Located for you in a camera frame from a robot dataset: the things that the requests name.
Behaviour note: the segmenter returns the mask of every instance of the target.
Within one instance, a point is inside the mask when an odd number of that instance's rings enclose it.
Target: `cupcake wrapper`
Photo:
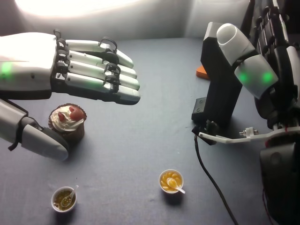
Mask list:
[[[48,120],[48,126],[51,130],[55,131],[57,134],[59,134],[60,136],[62,136],[69,144],[72,144],[72,143],[77,143],[79,142],[83,136],[84,136],[84,122],[79,125],[79,127],[75,130],[75,131],[65,131],[65,132],[59,132],[58,130],[56,130],[52,124],[52,121],[50,119],[50,116],[52,115],[52,113],[57,110],[58,108],[60,107],[64,107],[64,106],[75,106],[75,107],[78,107],[79,109],[81,109],[81,111],[83,112],[84,114],[84,118],[83,120],[86,121],[86,118],[87,118],[87,115],[85,113],[85,111],[79,107],[78,105],[75,105],[75,104],[72,104],[72,103],[67,103],[67,104],[63,104],[63,105],[59,105],[56,109],[54,109],[50,115],[49,115],[49,120]]]

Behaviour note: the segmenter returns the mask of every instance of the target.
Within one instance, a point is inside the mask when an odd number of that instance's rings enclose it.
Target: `table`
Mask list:
[[[74,103],[87,113],[85,137],[65,162],[0,140],[1,225],[231,225],[217,191],[195,153],[191,113],[209,82],[195,76],[201,65],[201,39],[119,41],[132,58],[141,100],[124,106],[53,93],[47,100],[15,101],[42,126],[58,105]],[[269,132],[253,97],[244,88],[228,136],[246,127]],[[241,225],[268,224],[262,202],[259,152],[263,143],[209,146],[200,154]],[[158,185],[163,170],[184,178],[185,195],[165,195]],[[62,186],[78,188],[73,213],[50,205]]]

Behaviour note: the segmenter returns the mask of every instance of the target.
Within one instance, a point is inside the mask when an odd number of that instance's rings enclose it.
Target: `green light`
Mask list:
[[[246,73],[241,73],[240,76],[239,76],[239,80],[244,83],[244,82],[247,82],[249,80],[249,77]]]
[[[262,75],[262,81],[264,83],[269,83],[273,80],[273,74],[271,72],[266,72]]]
[[[4,62],[1,67],[0,78],[6,78],[11,76],[11,62]]]

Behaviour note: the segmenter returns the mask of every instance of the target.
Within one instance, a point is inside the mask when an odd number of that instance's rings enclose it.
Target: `cupcake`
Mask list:
[[[50,129],[61,135],[69,144],[80,141],[84,136],[85,111],[75,104],[58,106],[50,113]]]

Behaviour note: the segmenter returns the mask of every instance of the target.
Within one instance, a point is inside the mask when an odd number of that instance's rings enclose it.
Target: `spoon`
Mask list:
[[[169,178],[167,179],[167,184],[168,184],[171,188],[174,188],[174,189],[180,191],[180,192],[183,193],[183,194],[185,193],[185,191],[182,190],[182,189],[177,185],[176,180],[174,180],[173,178],[169,177]]]
[[[60,202],[60,205],[62,207],[68,207],[71,202],[72,202],[72,199],[73,199],[73,196],[75,194],[75,191],[77,190],[78,188],[78,185],[75,186],[74,190],[71,192],[71,194],[69,194],[68,196],[64,197],[61,202]]]

